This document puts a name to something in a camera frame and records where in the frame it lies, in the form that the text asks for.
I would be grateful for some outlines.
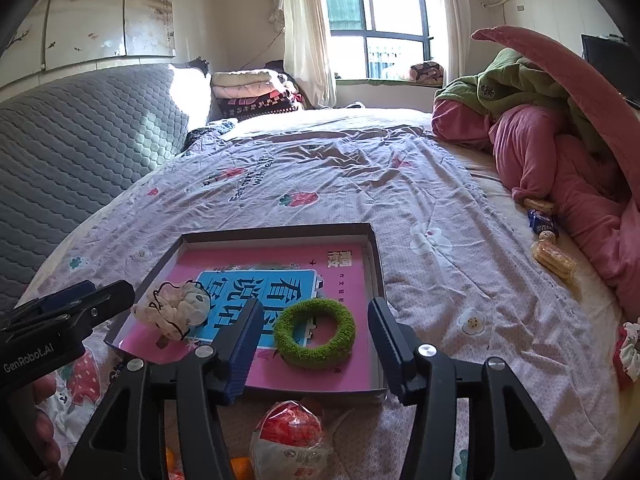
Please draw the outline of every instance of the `sunlight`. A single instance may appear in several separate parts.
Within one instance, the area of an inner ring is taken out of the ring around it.
[[[206,126],[211,107],[211,74],[203,78],[197,68],[178,69],[172,64],[169,69],[174,72],[169,95],[178,110],[189,116],[187,131]]]

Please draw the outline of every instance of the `orange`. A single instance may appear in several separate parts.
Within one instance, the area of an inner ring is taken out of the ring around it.
[[[164,453],[166,455],[166,470],[173,471],[175,469],[175,455],[174,452],[171,451],[171,448],[165,447]]]
[[[254,468],[251,467],[249,457],[231,459],[231,469],[234,470],[236,480],[254,480]]]

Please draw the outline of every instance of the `red packaging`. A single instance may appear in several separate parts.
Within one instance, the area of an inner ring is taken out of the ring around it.
[[[316,480],[330,453],[320,419],[294,400],[272,406],[251,437],[256,480]]]

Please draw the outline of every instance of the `human hand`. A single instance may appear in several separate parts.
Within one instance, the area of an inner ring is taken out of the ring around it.
[[[56,393],[56,379],[53,375],[45,375],[33,381],[33,401],[36,405],[43,400]],[[44,444],[44,453],[42,455],[47,468],[49,469],[49,477],[52,479],[60,476],[60,448],[55,440],[53,440],[53,423],[46,413],[38,410],[36,415],[36,434]]]

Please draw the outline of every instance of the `blue wrapper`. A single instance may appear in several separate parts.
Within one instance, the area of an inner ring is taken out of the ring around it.
[[[558,226],[553,217],[543,215],[535,209],[529,209],[527,214],[529,215],[529,227],[537,236],[540,236],[542,231],[551,231],[559,236]]]

